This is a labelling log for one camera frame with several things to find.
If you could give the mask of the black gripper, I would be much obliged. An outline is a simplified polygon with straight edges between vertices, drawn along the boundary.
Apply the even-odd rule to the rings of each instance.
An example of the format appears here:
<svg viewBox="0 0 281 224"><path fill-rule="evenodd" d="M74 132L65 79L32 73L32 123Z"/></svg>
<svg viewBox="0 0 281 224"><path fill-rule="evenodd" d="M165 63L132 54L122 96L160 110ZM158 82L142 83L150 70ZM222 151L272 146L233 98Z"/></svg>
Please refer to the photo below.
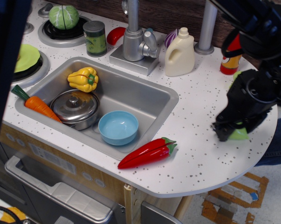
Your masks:
<svg viewBox="0 0 281 224"><path fill-rule="evenodd" d="M270 108L281 101L281 80L268 71L246 70L237 77L227 98L226 108L211 125L221 142L236 129L250 133L265 120Z"/></svg>

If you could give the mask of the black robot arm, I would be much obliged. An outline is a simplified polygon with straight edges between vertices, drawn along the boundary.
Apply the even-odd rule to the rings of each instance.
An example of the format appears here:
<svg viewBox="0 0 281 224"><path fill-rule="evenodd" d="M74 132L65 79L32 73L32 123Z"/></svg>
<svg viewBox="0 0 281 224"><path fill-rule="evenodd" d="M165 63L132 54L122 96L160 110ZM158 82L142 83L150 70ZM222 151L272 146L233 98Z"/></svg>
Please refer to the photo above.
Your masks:
<svg viewBox="0 0 281 224"><path fill-rule="evenodd" d="M236 77L227 93L228 104L213 123L219 140L226 141L237 129L253 131L281 102L281 5L269 0L215 0L213 4L234 26L222 54L261 60L257 70Z"/></svg>

